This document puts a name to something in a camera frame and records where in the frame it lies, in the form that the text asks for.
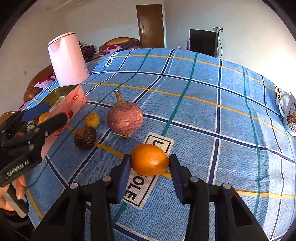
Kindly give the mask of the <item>pink electric kettle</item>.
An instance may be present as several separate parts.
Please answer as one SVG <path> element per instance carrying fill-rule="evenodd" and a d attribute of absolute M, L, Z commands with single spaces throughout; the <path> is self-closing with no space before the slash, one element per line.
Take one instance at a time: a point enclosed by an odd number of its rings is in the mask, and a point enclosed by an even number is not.
<path fill-rule="evenodd" d="M 60 86 L 81 84 L 89 77 L 75 32 L 67 32 L 51 40 L 48 52 Z"/>

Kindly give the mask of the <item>orange fruit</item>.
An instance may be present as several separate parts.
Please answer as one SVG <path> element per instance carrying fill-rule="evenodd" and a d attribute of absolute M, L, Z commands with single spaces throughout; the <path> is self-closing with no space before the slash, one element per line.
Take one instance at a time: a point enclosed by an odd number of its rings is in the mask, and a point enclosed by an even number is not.
<path fill-rule="evenodd" d="M 141 144 L 131 152 L 132 169 L 142 176 L 155 176 L 165 172 L 169 158 L 159 147 L 152 144 Z"/>
<path fill-rule="evenodd" d="M 41 114 L 39 116 L 38 125 L 43 123 L 49 115 L 50 115 L 49 112 L 45 112 L 45 113 Z"/>

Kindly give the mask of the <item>purple round turnip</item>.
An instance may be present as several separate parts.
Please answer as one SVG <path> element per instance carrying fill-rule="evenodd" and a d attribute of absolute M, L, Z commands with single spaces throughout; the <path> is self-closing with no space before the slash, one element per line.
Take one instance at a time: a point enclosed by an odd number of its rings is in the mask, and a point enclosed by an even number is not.
<path fill-rule="evenodd" d="M 119 90 L 114 93 L 116 104 L 107 112 L 107 124 L 114 134 L 130 138 L 142 126 L 144 114 L 137 104 L 125 101 Z"/>

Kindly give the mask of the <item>blue plaid tablecloth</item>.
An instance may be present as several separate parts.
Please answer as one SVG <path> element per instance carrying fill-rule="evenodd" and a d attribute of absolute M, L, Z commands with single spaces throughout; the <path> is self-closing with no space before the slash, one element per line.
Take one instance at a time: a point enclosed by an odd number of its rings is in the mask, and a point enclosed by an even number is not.
<path fill-rule="evenodd" d="M 295 219 L 295 137 L 280 116 L 279 88 L 243 66 L 176 49 L 136 49 L 87 64 L 87 101 L 58 133 L 43 163 L 27 174 L 29 218 L 37 226 L 76 182 L 93 183 L 143 143 L 175 154 L 194 176 L 231 184 L 269 240 L 280 240 Z M 112 132 L 107 112 L 114 91 L 137 104 L 142 126 L 130 137 Z M 100 116 L 89 149 L 74 132 L 90 113 Z"/>

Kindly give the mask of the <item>cartoon printed white mug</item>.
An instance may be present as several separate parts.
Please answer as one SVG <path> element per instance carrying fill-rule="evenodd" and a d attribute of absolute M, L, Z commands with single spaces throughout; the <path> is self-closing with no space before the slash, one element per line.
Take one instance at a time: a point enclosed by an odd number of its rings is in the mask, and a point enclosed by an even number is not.
<path fill-rule="evenodd" d="M 288 98 L 288 104 L 286 108 L 281 107 L 281 104 L 283 103 L 283 100 L 285 98 Z M 295 97 L 290 94 L 283 94 L 279 100 L 279 111 L 280 115 L 282 117 L 282 122 L 287 130 L 287 132 L 292 136 L 295 137 Z"/>

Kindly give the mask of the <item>dark wrinkled passion fruit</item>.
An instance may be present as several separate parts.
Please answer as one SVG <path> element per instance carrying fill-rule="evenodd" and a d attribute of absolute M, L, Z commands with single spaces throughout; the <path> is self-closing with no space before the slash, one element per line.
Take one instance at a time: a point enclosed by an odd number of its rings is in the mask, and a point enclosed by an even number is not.
<path fill-rule="evenodd" d="M 79 130 L 75 130 L 74 134 L 74 144 L 82 150 L 91 148 L 97 137 L 97 132 L 92 126 L 85 126 Z"/>

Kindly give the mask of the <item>brown leather sofa left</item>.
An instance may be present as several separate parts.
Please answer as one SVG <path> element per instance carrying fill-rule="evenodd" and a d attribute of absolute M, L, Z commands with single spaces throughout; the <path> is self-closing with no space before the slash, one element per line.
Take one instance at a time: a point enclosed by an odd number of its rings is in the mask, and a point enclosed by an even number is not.
<path fill-rule="evenodd" d="M 20 107 L 20 109 L 25 109 L 29 105 L 30 101 L 37 96 L 37 94 L 56 80 L 56 75 L 52 65 L 50 64 L 30 81 L 23 96 L 24 104 Z"/>

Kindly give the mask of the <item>black television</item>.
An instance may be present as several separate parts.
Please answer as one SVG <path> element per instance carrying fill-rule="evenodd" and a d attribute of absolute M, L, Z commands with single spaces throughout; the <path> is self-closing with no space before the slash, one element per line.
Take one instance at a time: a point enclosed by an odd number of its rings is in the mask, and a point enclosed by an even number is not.
<path fill-rule="evenodd" d="M 217 58 L 218 33 L 190 29 L 189 50 Z"/>

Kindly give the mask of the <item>small yellow fruit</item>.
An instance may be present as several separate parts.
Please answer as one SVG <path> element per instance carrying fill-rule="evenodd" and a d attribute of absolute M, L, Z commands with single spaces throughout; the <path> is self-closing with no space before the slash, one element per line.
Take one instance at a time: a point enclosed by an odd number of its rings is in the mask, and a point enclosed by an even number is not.
<path fill-rule="evenodd" d="M 97 128 L 100 125 L 100 116 L 96 113 L 88 114 L 84 119 L 85 126 Z"/>

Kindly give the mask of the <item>pink tin box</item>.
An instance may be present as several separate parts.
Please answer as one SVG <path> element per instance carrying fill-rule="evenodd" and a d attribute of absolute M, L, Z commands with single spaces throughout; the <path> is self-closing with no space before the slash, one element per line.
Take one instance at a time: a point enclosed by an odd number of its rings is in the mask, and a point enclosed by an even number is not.
<path fill-rule="evenodd" d="M 75 84 L 55 88 L 39 104 L 47 102 L 50 106 L 47 111 L 50 115 L 46 120 L 59 113 L 65 113 L 69 123 L 81 107 L 86 104 L 86 101 L 87 98 L 82 86 Z"/>

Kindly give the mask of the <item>brown wooden door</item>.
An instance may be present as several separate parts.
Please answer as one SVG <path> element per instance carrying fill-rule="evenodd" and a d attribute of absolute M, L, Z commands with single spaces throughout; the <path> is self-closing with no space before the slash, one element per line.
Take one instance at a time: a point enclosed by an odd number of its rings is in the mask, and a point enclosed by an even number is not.
<path fill-rule="evenodd" d="M 143 48 L 164 48 L 164 21 L 161 4 L 136 6 L 140 42 Z"/>

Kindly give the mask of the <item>pink floral pillow left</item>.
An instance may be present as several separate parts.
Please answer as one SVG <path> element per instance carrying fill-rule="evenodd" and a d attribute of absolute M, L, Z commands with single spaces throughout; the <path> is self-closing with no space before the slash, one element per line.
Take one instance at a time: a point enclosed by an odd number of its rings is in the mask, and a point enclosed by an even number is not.
<path fill-rule="evenodd" d="M 48 87 L 52 82 L 56 81 L 56 75 L 53 73 L 51 76 L 48 76 L 40 81 L 38 81 L 34 87 L 35 88 L 41 88 L 41 89 L 45 89 L 46 87 Z"/>

